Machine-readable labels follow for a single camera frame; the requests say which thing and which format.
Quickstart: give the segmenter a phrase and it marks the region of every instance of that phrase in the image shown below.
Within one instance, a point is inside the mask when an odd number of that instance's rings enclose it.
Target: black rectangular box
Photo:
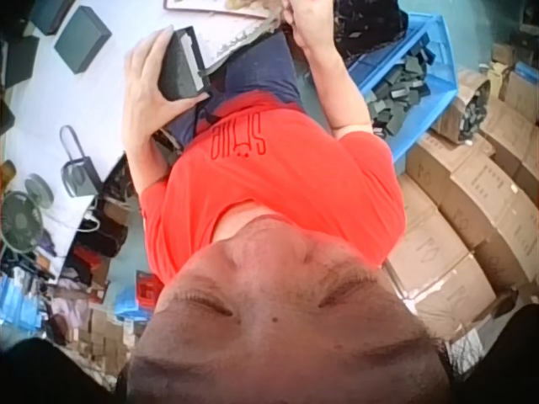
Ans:
[[[6,65],[6,88],[11,88],[32,77],[34,73],[35,54],[40,39],[25,36],[22,40],[8,45],[8,63]]]
[[[210,80],[201,77],[204,62],[193,27],[178,29],[168,44],[159,76],[159,90],[168,101],[195,97],[208,89]]]
[[[0,136],[10,130],[15,124],[15,115],[3,100],[0,100]]]
[[[60,28],[75,0],[35,0],[30,21],[43,35],[53,35]]]
[[[54,48],[73,73],[82,73],[111,36],[97,14],[90,7],[81,6],[67,23]]]

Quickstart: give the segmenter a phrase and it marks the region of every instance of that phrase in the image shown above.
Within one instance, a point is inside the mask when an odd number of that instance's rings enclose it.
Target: fan grille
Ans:
[[[2,239],[18,253],[28,253],[38,244],[43,232],[41,213],[22,192],[10,192],[2,202],[0,214]]]

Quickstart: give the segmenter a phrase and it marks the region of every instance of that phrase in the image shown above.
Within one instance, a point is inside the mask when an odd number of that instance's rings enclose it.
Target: closed eye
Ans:
[[[339,283],[336,287],[332,288],[322,299],[318,307],[322,309],[324,307],[336,306],[357,291],[375,283],[376,281],[372,277],[368,276],[354,276],[352,278],[348,278]]]
[[[195,303],[198,306],[210,309],[217,314],[226,317],[232,317],[233,313],[228,310],[218,299],[208,297],[199,293],[188,293],[183,296],[182,300]]]

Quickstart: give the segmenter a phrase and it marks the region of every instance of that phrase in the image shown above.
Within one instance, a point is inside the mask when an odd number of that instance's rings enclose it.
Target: black print on shirt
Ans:
[[[228,120],[211,128],[211,160],[230,156],[249,157],[254,153],[266,154],[266,141],[262,137],[260,113],[243,116],[247,125],[237,130],[238,119]]]

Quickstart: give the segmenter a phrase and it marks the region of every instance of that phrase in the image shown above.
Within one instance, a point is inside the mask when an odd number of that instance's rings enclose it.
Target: black box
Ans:
[[[112,33],[97,14],[81,6],[67,23],[55,49],[75,73],[85,72]]]
[[[25,36],[22,40],[8,45],[8,64],[6,66],[6,88],[11,88],[32,77],[34,62],[40,39]]]
[[[208,77],[201,77],[204,62],[193,27],[174,32],[163,58],[159,90],[168,101],[195,97],[208,89]]]
[[[43,35],[53,35],[60,28],[75,0],[35,0],[30,21]]]
[[[10,130],[15,124],[15,115],[3,100],[0,100],[0,136]]]

